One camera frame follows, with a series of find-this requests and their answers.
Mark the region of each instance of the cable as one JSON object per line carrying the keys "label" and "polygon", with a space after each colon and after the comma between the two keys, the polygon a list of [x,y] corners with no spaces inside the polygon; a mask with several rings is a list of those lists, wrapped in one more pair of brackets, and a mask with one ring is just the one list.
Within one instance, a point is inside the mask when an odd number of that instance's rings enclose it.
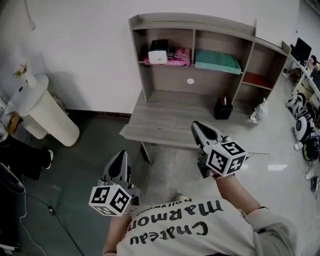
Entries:
{"label": "cable", "polygon": [[57,216],[57,214],[55,213],[53,207],[49,204],[47,204],[46,202],[42,201],[41,199],[35,197],[35,196],[32,196],[32,195],[29,195],[29,194],[25,194],[26,196],[30,197],[30,198],[33,198],[37,201],[39,201],[40,203],[46,205],[49,209],[52,209],[52,215],[54,215],[56,217],[56,219],[58,220],[58,222],[60,223],[61,227],[64,229],[64,231],[67,233],[67,235],[69,236],[69,238],[72,240],[74,246],[77,248],[77,250],[79,251],[79,253],[82,255],[82,256],[85,256],[84,253],[82,252],[82,250],[79,248],[79,246],[77,245],[76,241],[73,239],[73,237],[71,236],[71,234],[69,233],[69,231],[65,228],[65,226],[62,224],[62,222],[60,221],[59,217]]}
{"label": "cable", "polygon": [[28,232],[28,230],[27,230],[27,228],[22,224],[21,219],[23,219],[23,218],[25,218],[25,217],[27,216],[27,201],[26,201],[26,198],[27,198],[27,190],[26,190],[26,185],[25,185],[25,181],[24,181],[24,176],[23,176],[23,175],[22,175],[22,182],[23,182],[23,184],[24,184],[24,209],[25,209],[25,214],[20,217],[20,219],[19,219],[19,220],[20,220],[20,224],[21,224],[21,226],[25,229],[25,231],[26,231],[26,233],[28,234],[31,242],[34,243],[36,246],[38,246],[38,247],[43,251],[43,253],[44,253],[45,256],[48,256],[48,255],[46,254],[45,250],[44,250],[39,244],[37,244],[36,242],[33,241],[33,239],[31,238],[31,236],[30,236],[30,234],[29,234],[29,232]]}

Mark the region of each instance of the wall baseboard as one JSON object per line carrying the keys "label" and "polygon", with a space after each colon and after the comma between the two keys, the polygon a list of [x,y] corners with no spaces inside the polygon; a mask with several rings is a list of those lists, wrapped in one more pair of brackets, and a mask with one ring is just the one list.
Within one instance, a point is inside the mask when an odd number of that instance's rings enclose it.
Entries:
{"label": "wall baseboard", "polygon": [[69,113],[69,117],[108,117],[108,118],[122,118],[130,119],[131,114],[129,113],[118,113],[118,112],[104,112],[104,111],[90,111],[90,110],[77,110],[77,109],[66,109]]}

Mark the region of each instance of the white wall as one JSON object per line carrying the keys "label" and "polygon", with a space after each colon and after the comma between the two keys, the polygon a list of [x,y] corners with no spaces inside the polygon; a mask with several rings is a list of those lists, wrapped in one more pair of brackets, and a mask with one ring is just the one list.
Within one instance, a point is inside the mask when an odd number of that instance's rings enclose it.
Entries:
{"label": "white wall", "polygon": [[156,12],[195,13],[255,25],[263,17],[275,37],[292,42],[299,0],[9,0],[0,16],[0,88],[21,81],[19,63],[45,73],[70,109],[131,113],[141,90],[128,19]]}
{"label": "white wall", "polygon": [[298,37],[301,38],[312,48],[311,55],[320,61],[320,15],[305,0],[300,1],[296,28],[292,44],[295,46]]}

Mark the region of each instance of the white t-shirt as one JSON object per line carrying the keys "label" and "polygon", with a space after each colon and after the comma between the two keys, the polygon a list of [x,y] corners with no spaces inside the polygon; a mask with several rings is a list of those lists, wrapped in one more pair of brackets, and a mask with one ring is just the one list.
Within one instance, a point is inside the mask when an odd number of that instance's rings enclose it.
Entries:
{"label": "white t-shirt", "polygon": [[293,256],[296,241],[297,232],[291,221],[266,208],[244,217],[228,201],[211,196],[136,212],[117,245],[116,255]]}

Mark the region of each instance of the teal folder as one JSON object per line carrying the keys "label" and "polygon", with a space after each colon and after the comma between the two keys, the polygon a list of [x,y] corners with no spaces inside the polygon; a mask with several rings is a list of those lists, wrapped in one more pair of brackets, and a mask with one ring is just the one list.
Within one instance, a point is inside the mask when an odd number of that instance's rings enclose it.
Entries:
{"label": "teal folder", "polygon": [[216,70],[239,75],[241,67],[237,59],[227,53],[195,49],[195,67],[206,70]]}

